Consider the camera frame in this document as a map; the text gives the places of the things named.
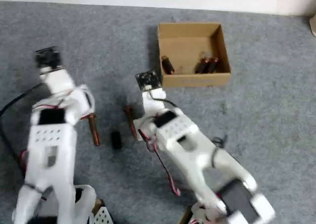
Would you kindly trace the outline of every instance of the cardboard box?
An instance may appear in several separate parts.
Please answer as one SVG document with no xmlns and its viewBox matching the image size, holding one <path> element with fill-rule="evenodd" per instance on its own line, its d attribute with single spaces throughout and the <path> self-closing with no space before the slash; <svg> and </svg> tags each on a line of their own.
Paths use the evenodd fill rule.
<svg viewBox="0 0 316 224">
<path fill-rule="evenodd" d="M 225 85 L 231 76 L 222 26 L 219 23 L 161 23 L 158 26 L 159 57 L 163 87 Z M 195 74 L 202 55 L 218 57 L 213 74 Z M 164 72 L 161 57 L 167 56 L 174 75 Z"/>
</svg>

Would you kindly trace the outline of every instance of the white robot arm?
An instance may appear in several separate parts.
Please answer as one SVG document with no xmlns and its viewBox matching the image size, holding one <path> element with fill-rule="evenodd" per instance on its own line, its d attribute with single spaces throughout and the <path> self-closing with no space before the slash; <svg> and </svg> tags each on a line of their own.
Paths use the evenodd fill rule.
<svg viewBox="0 0 316 224">
<path fill-rule="evenodd" d="M 59 204 L 57 223 L 85 224 L 96 199 L 89 185 L 81 186 L 85 200 L 75 203 L 73 184 L 77 132 L 74 125 L 82 118 L 94 119 L 94 98 L 86 85 L 75 86 L 56 48 L 37 51 L 40 78 L 52 96 L 32 109 L 28 161 L 24 185 L 18 195 L 15 224 L 26 224 L 33 217 L 44 191 L 52 187 Z M 95 126 L 93 137 L 98 138 Z"/>
<path fill-rule="evenodd" d="M 178 107 L 166 109 L 162 88 L 153 80 L 143 91 L 145 116 L 134 120 L 139 140 L 166 152 L 186 177 L 198 203 L 192 212 L 198 223 L 266 224 L 275 212 L 251 174 L 226 150 L 215 146 Z M 203 169 L 213 167 L 230 176 L 216 194 L 207 186 Z"/>
</svg>

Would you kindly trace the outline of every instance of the small black object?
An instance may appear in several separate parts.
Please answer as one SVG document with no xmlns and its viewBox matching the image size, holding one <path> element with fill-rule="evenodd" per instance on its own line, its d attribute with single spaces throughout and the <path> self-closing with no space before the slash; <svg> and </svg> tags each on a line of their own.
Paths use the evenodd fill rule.
<svg viewBox="0 0 316 224">
<path fill-rule="evenodd" d="M 51 67 L 52 70 L 61 67 L 61 57 L 56 46 L 37 50 L 35 52 L 35 61 L 38 64 L 38 68 Z"/>
<path fill-rule="evenodd" d="M 182 137 L 180 137 L 180 138 L 177 140 L 177 142 L 178 142 L 178 143 L 181 143 L 181 142 L 183 142 L 185 139 L 187 139 L 186 136 L 182 136 Z"/>
<path fill-rule="evenodd" d="M 162 68 L 164 72 L 168 75 L 174 74 L 174 68 L 169 58 L 167 56 L 162 56 L 161 59 L 162 59 L 161 64 L 162 64 Z"/>
<path fill-rule="evenodd" d="M 43 109 L 40 112 L 39 125 L 64 123 L 66 123 L 64 109 Z"/>
<path fill-rule="evenodd" d="M 119 131 L 114 131 L 111 133 L 111 143 L 113 149 L 115 150 L 119 150 L 122 148 L 122 140 Z"/>
<path fill-rule="evenodd" d="M 157 72 L 155 70 L 135 75 L 141 92 L 161 88 Z"/>
<path fill-rule="evenodd" d="M 240 211 L 248 223 L 254 223 L 259 215 L 250 203 L 252 194 L 239 179 L 234 179 L 217 192 L 217 196 L 226 205 L 227 215 Z"/>
<path fill-rule="evenodd" d="M 171 120 L 175 119 L 177 115 L 172 111 L 165 112 L 159 117 L 153 120 L 153 123 L 157 126 L 157 128 L 161 128 L 166 123 L 169 123 Z"/>
<path fill-rule="evenodd" d="M 197 65 L 196 74 L 206 73 L 209 65 L 209 60 L 203 58 L 201 62 Z"/>
</svg>

